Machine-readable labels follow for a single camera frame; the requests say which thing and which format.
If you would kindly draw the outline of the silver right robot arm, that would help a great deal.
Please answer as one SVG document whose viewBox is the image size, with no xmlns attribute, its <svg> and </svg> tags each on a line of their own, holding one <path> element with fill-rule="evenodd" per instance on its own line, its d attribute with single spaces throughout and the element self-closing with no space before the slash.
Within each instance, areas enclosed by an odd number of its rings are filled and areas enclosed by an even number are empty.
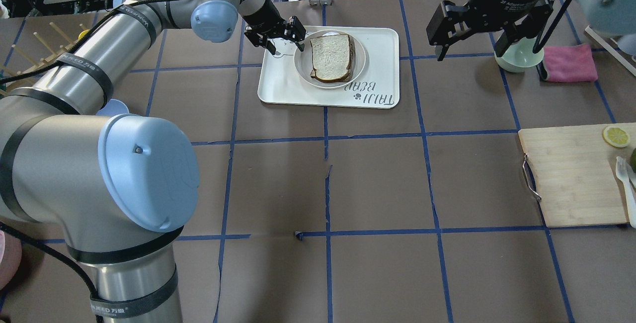
<svg viewBox="0 0 636 323">
<path fill-rule="evenodd" d="M 566 0 L 565 10 L 572 0 Z M 635 0 L 575 0 L 588 23 L 606 35 L 635 33 Z M 451 45 L 477 33 L 502 31 L 495 44 L 496 56 L 523 38 L 549 38 L 545 25 L 552 14 L 553 0 L 468 0 L 463 6 L 442 1 L 436 8 L 426 33 L 442 61 Z"/>
</svg>

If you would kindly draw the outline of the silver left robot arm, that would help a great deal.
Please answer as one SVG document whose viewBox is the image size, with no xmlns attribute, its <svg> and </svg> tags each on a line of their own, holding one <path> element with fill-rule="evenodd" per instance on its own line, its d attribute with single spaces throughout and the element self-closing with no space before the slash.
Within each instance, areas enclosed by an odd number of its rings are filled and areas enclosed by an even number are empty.
<svg viewBox="0 0 636 323">
<path fill-rule="evenodd" d="M 30 87 L 1 100 L 1 216 L 59 224 L 69 255 L 3 231 L 77 271 L 99 323 L 181 323 L 172 244 L 192 217 L 199 169 L 186 135 L 162 118 L 98 116 L 164 29 L 304 49 L 305 29 L 271 0 L 121 0 Z"/>
</svg>

